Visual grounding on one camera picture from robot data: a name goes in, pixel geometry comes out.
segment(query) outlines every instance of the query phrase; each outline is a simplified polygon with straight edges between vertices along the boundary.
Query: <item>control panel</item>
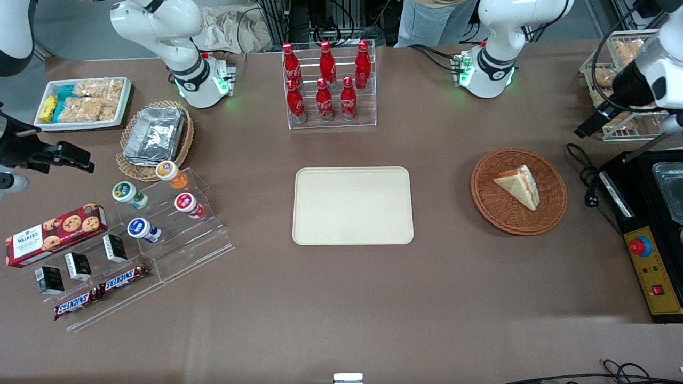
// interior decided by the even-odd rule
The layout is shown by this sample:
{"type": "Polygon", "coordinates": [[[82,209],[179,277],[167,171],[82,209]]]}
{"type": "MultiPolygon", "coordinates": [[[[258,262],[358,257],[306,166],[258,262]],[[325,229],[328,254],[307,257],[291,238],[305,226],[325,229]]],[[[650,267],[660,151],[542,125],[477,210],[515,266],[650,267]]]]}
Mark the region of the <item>control panel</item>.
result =
{"type": "Polygon", "coordinates": [[[628,253],[652,314],[681,314],[681,305],[657,251],[650,227],[624,235],[628,253]]]}

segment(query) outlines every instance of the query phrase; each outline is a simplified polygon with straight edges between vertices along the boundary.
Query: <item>red glass bottle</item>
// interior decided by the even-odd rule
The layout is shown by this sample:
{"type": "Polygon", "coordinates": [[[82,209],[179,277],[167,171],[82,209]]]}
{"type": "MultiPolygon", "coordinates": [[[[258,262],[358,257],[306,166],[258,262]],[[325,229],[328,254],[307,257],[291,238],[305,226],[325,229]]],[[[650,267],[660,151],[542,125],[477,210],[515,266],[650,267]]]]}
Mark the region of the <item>red glass bottle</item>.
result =
{"type": "Polygon", "coordinates": [[[358,115],[356,108],[356,90],[353,89],[351,76],[344,77],[344,89],[341,91],[341,116],[351,121],[358,115]]]}
{"type": "Polygon", "coordinates": [[[296,88],[294,80],[287,80],[287,106],[292,114],[292,122],[297,124],[306,122],[308,115],[303,106],[303,97],[296,88]]]}
{"type": "Polygon", "coordinates": [[[285,76],[287,80],[294,80],[297,88],[303,85],[303,77],[301,76],[301,66],[299,66],[298,59],[294,54],[292,45],[288,42],[282,44],[282,51],[285,53],[283,65],[285,66],[285,76]]]}
{"type": "Polygon", "coordinates": [[[367,54],[367,41],[358,43],[358,55],[356,56],[356,88],[364,90],[370,80],[370,55],[367,54]]]}
{"type": "Polygon", "coordinates": [[[331,90],[337,85],[337,64],[330,52],[330,42],[324,40],[320,43],[320,74],[331,90]]]}
{"type": "Polygon", "coordinates": [[[327,82],[325,79],[318,79],[318,93],[316,94],[318,101],[318,114],[320,119],[324,122],[331,122],[335,118],[335,112],[332,110],[332,94],[327,89],[327,82]]]}

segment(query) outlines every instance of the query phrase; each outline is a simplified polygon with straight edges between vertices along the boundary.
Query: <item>red switch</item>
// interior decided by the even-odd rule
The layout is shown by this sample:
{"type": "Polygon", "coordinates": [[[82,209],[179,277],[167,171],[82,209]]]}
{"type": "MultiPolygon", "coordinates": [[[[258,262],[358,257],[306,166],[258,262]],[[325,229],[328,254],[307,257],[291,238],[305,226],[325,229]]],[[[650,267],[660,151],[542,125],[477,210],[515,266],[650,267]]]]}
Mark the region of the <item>red switch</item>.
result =
{"type": "Polygon", "coordinates": [[[628,250],[638,256],[648,257],[652,253],[652,244],[644,236],[638,236],[628,242],[628,250]]]}
{"type": "Polygon", "coordinates": [[[652,294],[655,296],[664,294],[664,288],[662,286],[652,286],[652,294]]]}

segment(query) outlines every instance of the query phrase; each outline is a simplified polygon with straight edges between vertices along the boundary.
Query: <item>red cookie box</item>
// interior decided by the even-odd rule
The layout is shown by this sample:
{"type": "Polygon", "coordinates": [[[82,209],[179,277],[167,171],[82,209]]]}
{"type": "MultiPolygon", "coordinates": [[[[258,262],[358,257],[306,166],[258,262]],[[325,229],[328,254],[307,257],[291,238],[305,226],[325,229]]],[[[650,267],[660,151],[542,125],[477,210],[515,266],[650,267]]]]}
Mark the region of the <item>red cookie box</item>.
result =
{"type": "Polygon", "coordinates": [[[89,203],[8,237],[6,262],[23,268],[106,231],[104,209],[89,203]]]}

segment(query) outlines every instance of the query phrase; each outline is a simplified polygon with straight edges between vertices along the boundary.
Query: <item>jeans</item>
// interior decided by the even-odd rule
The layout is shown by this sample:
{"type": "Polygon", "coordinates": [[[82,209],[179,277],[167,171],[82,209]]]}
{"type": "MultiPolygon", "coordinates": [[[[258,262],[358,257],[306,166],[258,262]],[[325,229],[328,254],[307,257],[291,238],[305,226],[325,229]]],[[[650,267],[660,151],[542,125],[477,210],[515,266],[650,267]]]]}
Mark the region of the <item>jeans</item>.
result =
{"type": "Polygon", "coordinates": [[[411,44],[426,46],[456,45],[462,40],[477,0],[441,8],[429,8],[404,0],[401,25],[398,29],[398,43],[395,48],[411,44]]]}

